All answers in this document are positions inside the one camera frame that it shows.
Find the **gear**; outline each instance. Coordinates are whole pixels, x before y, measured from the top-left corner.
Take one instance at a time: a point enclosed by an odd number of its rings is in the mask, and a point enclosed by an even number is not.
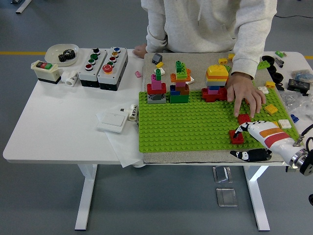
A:
[[[67,49],[63,51],[63,55],[66,57],[67,60],[71,60],[75,58],[75,52],[72,49]]]
[[[65,57],[64,54],[59,55],[59,60],[60,62],[65,62],[67,60],[67,58]]]

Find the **control box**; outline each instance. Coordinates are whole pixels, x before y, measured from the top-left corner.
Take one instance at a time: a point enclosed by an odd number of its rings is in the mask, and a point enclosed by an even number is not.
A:
[[[100,89],[117,91],[128,63],[126,48],[111,47],[98,73]]]
[[[57,64],[37,60],[30,68],[35,71],[39,81],[57,84],[61,79]]]
[[[97,76],[107,54],[107,50],[104,49],[90,50],[90,55],[85,58],[84,66],[78,71],[83,87],[100,87]]]
[[[306,94],[310,89],[310,84],[308,82],[302,82],[298,80],[289,79],[287,90],[301,92]]]

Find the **cable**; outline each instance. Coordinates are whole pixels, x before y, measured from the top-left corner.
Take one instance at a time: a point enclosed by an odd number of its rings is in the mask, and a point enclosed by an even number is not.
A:
[[[290,18],[290,17],[304,17],[304,18],[309,18],[309,19],[313,19],[313,17],[309,17],[309,16],[277,16],[275,15],[276,17],[278,18]]]
[[[303,132],[302,132],[302,136],[304,136],[306,133],[308,133],[311,129],[313,128],[313,124],[311,124],[308,128],[306,128]]]
[[[313,137],[309,137],[309,138],[307,139],[306,144],[305,144],[305,147],[306,147],[306,149],[307,149],[308,152],[310,152],[310,150],[309,150],[309,142],[310,142],[310,140],[313,141]]]

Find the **white table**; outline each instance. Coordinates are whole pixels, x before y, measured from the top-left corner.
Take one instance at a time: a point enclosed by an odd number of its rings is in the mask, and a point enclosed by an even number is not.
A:
[[[83,55],[88,51],[80,49],[77,62],[70,69],[82,66]],[[80,82],[71,88],[62,82],[54,85],[38,81],[3,152],[4,158],[11,163],[78,164],[85,183],[76,230],[85,230],[87,226],[97,164],[120,164],[105,133],[96,131],[98,120],[95,115],[108,107],[138,99],[142,78],[136,78],[134,73],[142,71],[143,60],[135,57],[132,50],[128,50],[128,54],[129,62],[116,92],[82,87]],[[291,77],[291,70],[311,69],[301,54],[287,54],[284,68],[277,69],[285,78],[284,85]],[[309,124],[299,124],[298,131],[302,132]],[[268,167],[265,164],[244,166],[260,231],[269,230],[257,183],[257,178]]]

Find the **table leg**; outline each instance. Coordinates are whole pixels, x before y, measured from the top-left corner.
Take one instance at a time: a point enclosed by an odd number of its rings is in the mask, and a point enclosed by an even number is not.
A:
[[[269,231],[268,218],[265,213],[259,185],[257,179],[268,168],[267,165],[263,166],[244,166],[246,181],[250,192],[250,197],[253,205],[254,215],[258,225],[259,231]]]
[[[91,204],[91,197],[93,191],[93,185],[97,173],[97,164],[79,164],[78,165],[82,174],[85,177],[82,197],[80,199],[77,220],[75,225],[75,230],[86,230],[89,209]]]

